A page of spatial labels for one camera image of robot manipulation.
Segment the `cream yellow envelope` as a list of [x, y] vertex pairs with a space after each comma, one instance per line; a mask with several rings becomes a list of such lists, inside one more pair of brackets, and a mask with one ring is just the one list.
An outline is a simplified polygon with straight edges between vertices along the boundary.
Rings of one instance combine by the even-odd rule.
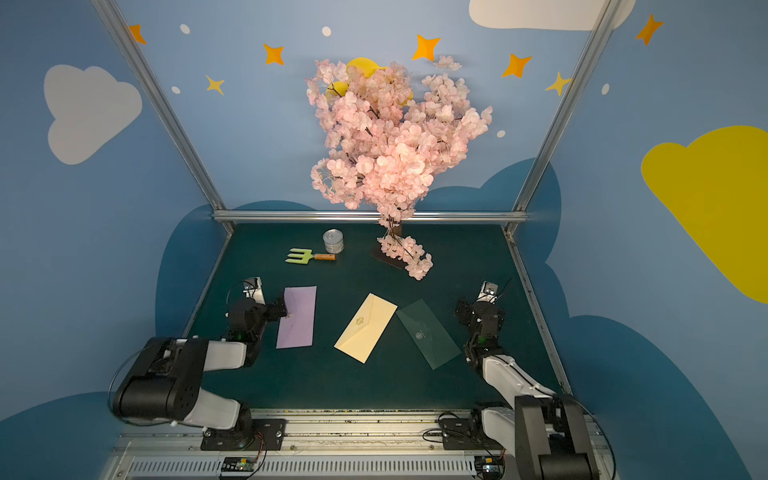
[[334, 347], [365, 364], [398, 306], [369, 293]]

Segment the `dark green envelope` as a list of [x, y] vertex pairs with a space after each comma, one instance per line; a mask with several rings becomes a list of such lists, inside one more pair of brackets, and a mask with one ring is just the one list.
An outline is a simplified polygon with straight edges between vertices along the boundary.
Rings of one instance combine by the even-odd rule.
[[433, 370], [460, 355], [458, 345], [424, 300], [399, 308], [396, 315]]

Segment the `purple envelope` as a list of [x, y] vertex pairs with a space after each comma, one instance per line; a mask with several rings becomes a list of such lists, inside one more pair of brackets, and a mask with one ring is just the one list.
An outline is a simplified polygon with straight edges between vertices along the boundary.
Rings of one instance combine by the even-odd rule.
[[287, 314], [279, 323], [276, 348], [302, 348], [313, 344], [316, 286], [284, 290]]

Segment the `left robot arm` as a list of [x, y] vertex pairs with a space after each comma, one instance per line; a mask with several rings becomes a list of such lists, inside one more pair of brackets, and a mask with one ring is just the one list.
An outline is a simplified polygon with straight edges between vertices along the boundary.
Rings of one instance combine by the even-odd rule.
[[266, 327], [286, 315], [282, 296], [271, 303], [243, 297], [229, 306], [229, 328], [222, 340], [151, 338], [120, 385], [109, 388], [112, 414], [126, 423], [177, 422], [224, 432], [250, 429], [248, 408], [205, 390], [203, 376], [253, 365]]

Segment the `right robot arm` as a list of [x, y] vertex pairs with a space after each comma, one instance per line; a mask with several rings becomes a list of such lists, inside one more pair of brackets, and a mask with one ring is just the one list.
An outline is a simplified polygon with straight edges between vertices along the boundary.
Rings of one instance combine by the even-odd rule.
[[469, 366], [507, 402], [480, 413], [484, 435], [512, 455], [518, 479], [598, 479], [581, 404], [542, 385], [499, 344], [504, 314], [493, 300], [457, 302], [456, 317], [468, 328]]

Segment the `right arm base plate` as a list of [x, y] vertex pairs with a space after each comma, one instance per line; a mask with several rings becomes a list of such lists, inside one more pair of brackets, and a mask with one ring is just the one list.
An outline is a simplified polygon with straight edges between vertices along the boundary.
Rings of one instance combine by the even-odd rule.
[[438, 420], [445, 450], [489, 450], [501, 451], [503, 447], [488, 437], [480, 427], [469, 419], [443, 417]]

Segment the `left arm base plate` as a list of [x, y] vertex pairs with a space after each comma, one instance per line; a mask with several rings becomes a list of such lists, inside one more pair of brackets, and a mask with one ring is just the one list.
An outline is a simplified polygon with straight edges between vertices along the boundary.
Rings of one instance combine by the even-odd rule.
[[278, 451], [285, 439], [286, 425], [283, 418], [253, 418], [248, 425], [238, 424], [230, 430], [207, 429], [200, 450]]

